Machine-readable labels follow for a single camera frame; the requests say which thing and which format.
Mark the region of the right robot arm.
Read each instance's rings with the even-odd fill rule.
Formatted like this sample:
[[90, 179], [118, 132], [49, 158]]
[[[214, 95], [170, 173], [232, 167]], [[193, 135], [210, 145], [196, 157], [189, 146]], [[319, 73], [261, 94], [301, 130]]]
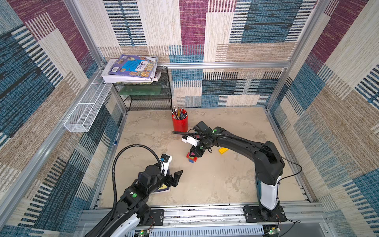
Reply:
[[261, 182], [260, 212], [273, 215], [278, 206], [278, 183], [283, 175], [285, 163], [276, 146], [270, 142], [254, 142], [236, 136], [224, 128], [208, 127], [203, 121], [194, 128], [198, 135], [184, 135], [182, 140], [192, 144], [190, 158], [200, 158], [205, 150], [221, 147], [239, 153], [254, 163], [255, 175]]

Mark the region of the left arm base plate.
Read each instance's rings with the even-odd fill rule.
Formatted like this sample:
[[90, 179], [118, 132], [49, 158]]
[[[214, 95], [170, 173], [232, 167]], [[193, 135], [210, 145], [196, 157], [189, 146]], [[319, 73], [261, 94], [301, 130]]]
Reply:
[[164, 219], [164, 209], [150, 209], [137, 212], [139, 224], [137, 227], [142, 226], [162, 226]]

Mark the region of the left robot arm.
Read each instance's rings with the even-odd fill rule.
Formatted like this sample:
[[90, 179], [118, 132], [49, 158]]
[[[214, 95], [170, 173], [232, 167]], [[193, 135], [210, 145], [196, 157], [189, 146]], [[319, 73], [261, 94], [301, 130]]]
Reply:
[[123, 237], [141, 222], [150, 219], [151, 208], [147, 205], [150, 194], [163, 184], [176, 187], [183, 171], [164, 175], [157, 165], [147, 166], [112, 207], [111, 211], [90, 230], [87, 237]]

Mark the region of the yellow lego brick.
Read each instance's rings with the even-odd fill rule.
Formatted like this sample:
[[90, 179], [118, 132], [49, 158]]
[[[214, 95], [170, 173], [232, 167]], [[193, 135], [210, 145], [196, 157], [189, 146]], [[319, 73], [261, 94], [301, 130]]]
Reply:
[[227, 148], [220, 148], [219, 149], [219, 153], [220, 154], [224, 154], [225, 152], [227, 152], [229, 149], [227, 149]]

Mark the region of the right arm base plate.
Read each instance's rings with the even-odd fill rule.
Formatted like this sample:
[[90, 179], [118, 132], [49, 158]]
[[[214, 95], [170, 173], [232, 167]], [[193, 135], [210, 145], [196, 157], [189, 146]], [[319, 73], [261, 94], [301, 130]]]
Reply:
[[283, 207], [277, 205], [273, 210], [269, 210], [266, 207], [259, 206], [249, 206], [245, 205], [243, 207], [244, 217], [247, 223], [259, 223], [259, 222], [286, 222], [287, 218], [285, 216]]

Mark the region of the red lego brick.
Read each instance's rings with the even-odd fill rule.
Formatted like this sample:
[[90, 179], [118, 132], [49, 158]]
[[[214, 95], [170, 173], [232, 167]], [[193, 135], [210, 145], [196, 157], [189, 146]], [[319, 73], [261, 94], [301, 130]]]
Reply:
[[198, 159], [198, 157], [195, 155], [195, 153], [193, 153], [193, 152], [189, 152], [189, 153], [187, 154], [187, 159], [188, 159], [188, 160], [193, 160], [194, 162], [196, 162], [197, 159]]

